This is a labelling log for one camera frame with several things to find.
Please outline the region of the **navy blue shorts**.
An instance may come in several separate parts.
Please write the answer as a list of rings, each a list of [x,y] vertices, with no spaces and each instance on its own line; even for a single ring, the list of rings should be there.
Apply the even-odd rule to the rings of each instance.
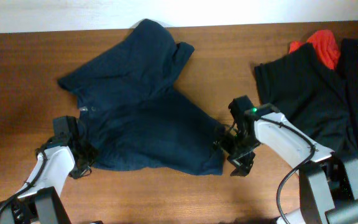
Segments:
[[[95,168],[222,174],[224,156],[213,148],[218,121],[173,86],[193,52],[145,19],[121,43],[58,80],[76,96],[86,139],[99,151]]]

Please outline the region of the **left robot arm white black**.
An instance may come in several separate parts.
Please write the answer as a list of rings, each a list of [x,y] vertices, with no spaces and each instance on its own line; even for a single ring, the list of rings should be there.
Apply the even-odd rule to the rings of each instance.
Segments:
[[[0,202],[0,223],[70,223],[60,200],[67,177],[90,175],[98,150],[85,140],[52,137],[35,150],[37,163],[23,186]]]

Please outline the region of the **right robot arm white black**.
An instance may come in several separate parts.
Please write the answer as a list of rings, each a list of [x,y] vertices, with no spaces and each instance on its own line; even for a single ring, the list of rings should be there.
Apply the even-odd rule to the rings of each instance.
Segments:
[[[255,149],[273,149],[291,171],[275,196],[279,217],[274,223],[358,223],[358,159],[338,154],[294,127],[271,104],[244,108],[229,105],[233,124],[223,129],[214,146],[228,154],[233,176],[245,177],[254,163]],[[285,213],[280,201],[284,185],[299,176],[300,207]]]

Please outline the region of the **black t-shirt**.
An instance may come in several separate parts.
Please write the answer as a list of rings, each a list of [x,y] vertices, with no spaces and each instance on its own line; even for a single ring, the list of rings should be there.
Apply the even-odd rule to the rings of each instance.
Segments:
[[[311,139],[358,158],[345,84],[318,60],[311,44],[254,68],[259,98],[276,106]]]

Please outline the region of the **red garment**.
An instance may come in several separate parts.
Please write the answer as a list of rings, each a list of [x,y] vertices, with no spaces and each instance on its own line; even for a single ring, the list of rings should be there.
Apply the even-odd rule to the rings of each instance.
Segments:
[[[335,70],[341,53],[331,30],[318,30],[312,34],[305,42],[293,41],[289,45],[288,53],[293,53],[305,44],[312,44],[318,59],[326,67]]]

